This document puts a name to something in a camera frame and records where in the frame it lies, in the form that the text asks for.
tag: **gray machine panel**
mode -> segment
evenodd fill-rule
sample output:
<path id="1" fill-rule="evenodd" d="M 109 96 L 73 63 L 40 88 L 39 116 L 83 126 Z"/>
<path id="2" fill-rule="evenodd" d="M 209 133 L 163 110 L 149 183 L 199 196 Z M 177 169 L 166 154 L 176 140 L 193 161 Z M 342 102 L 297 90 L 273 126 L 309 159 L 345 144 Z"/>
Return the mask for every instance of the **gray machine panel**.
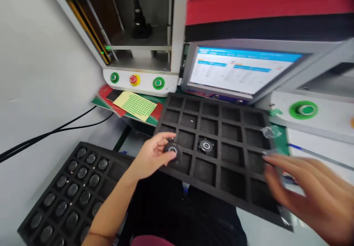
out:
<path id="1" fill-rule="evenodd" d="M 274 41 L 274 40 L 254 40 L 254 39 L 226 39 L 216 41 L 202 41 L 190 43 L 187 61 L 185 65 L 182 90 L 187 93 L 210 97 L 213 94 L 215 98 L 242 104 L 253 104 L 258 99 L 264 97 L 293 76 L 306 68 L 312 68 L 323 56 L 341 46 L 343 42 L 304 42 L 304 41 Z M 260 91 L 252 95 L 239 92 L 230 92 L 223 89 L 203 87 L 190 82 L 193 65 L 199 50 L 199 46 L 212 46 L 230 49 L 256 49 L 273 52 L 290 52 L 307 54 L 299 61 L 290 66 L 285 74 L 272 80 L 261 88 Z"/>

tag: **blue pen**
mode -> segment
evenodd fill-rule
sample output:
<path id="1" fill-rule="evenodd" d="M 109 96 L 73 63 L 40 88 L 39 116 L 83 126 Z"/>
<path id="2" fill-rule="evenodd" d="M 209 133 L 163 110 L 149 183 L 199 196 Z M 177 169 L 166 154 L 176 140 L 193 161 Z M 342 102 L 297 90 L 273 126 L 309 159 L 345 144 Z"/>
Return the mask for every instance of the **blue pen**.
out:
<path id="1" fill-rule="evenodd" d="M 349 166 L 349 165 L 346 165 L 346 164 L 341 163 L 341 162 L 339 162 L 339 161 L 335 161 L 334 159 L 327 158 L 327 157 L 325 157 L 325 156 L 322 156 L 322 155 L 320 155 L 320 154 L 317 154 L 317 153 L 315 153 L 315 152 L 312 152 L 311 150 L 307 150 L 307 149 L 305 149 L 305 148 L 302 148 L 302 147 L 299 147 L 299 146 L 296 146 L 296 145 L 293 145 L 293 144 L 288 144 L 288 146 L 293 147 L 293 148 L 296 148 L 296 149 L 298 149 L 298 150 L 301 150 L 302 152 L 311 154 L 311 155 L 313 155 L 313 156 L 315 156 L 315 157 L 318 157 L 318 158 L 323 159 L 323 160 L 325 160 L 325 161 L 331 162 L 331 163 L 336 164 L 336 165 L 338 165 L 338 166 L 341 166 L 341 167 L 343 167 L 343 168 L 346 168 L 346 169 L 349 169 L 349 170 L 351 170 L 351 171 L 354 171 L 354 168 L 351 167 L 351 166 Z"/>

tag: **white machine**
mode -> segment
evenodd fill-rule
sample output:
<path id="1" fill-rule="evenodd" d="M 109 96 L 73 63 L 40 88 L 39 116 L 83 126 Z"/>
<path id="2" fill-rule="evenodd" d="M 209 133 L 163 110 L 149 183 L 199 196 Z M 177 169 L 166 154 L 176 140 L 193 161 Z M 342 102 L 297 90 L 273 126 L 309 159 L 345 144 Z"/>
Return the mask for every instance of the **white machine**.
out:
<path id="1" fill-rule="evenodd" d="M 354 143 L 354 39 L 190 44 L 182 90 L 268 110 L 271 122 Z"/>
<path id="2" fill-rule="evenodd" d="M 112 88 L 160 97 L 176 91 L 187 0 L 57 1 Z"/>
<path id="3" fill-rule="evenodd" d="M 57 0 L 114 89 L 175 92 L 187 0 Z M 354 143 L 354 39 L 192 42 L 182 90 L 256 105 L 271 121 Z"/>

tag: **monitor screen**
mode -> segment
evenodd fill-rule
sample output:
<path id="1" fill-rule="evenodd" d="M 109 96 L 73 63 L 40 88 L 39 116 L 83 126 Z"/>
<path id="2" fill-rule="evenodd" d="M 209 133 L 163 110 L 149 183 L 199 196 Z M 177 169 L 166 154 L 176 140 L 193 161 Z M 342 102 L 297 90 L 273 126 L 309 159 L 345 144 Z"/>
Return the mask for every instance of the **monitor screen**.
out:
<path id="1" fill-rule="evenodd" d="M 302 55 L 199 47 L 190 83 L 254 95 Z"/>

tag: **black foam tray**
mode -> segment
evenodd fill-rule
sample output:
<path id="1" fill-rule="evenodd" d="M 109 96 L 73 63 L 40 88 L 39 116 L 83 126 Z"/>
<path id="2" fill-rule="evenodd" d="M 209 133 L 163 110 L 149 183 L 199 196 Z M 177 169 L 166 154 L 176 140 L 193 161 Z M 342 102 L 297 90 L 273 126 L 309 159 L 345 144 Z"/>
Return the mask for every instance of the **black foam tray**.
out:
<path id="1" fill-rule="evenodd" d="M 81 148 L 85 148 L 86 153 L 83 157 L 77 157 Z M 86 159 L 91 154 L 95 154 L 96 159 L 92 164 L 89 164 Z M 102 159 L 108 161 L 107 167 L 103 170 L 98 167 Z M 94 217 L 92 213 L 94 205 L 97 202 L 102 203 L 108 197 L 132 160 L 133 157 L 125 154 L 80 142 L 19 227 L 18 233 L 24 242 L 28 246 L 47 246 L 55 245 L 56 240 L 62 238 L 65 246 L 81 245 L 81 233 L 85 227 L 91 225 Z M 77 167 L 70 171 L 68 166 L 72 161 L 77 162 Z M 87 174 L 84 178 L 79 179 L 78 172 L 81 168 L 86 168 Z M 95 187 L 89 186 L 90 179 L 95 174 L 100 177 L 99 183 Z M 56 183 L 61 176 L 65 176 L 67 181 L 63 187 L 58 188 Z M 67 192 L 72 184 L 77 184 L 79 189 L 74 196 L 70 197 Z M 86 205 L 80 203 L 80 197 L 84 191 L 91 194 Z M 55 200 L 50 206 L 45 206 L 44 200 L 50 193 L 55 195 Z M 62 202 L 66 203 L 67 209 L 61 217 L 57 217 L 55 211 Z M 72 212 L 75 212 L 79 218 L 75 227 L 68 229 L 66 228 L 66 221 Z M 38 213 L 42 214 L 42 220 L 36 228 L 32 229 L 31 221 Z M 40 240 L 41 233 L 48 226 L 52 227 L 53 233 L 45 243 L 42 243 Z"/>
<path id="2" fill-rule="evenodd" d="M 160 170 L 293 231 L 290 213 L 272 197 L 263 177 L 262 151 L 275 147 L 260 131 L 269 125 L 261 109 L 169 93 L 155 134 L 175 132 L 183 154 Z M 204 138 L 214 144 L 208 155 L 198 149 Z"/>

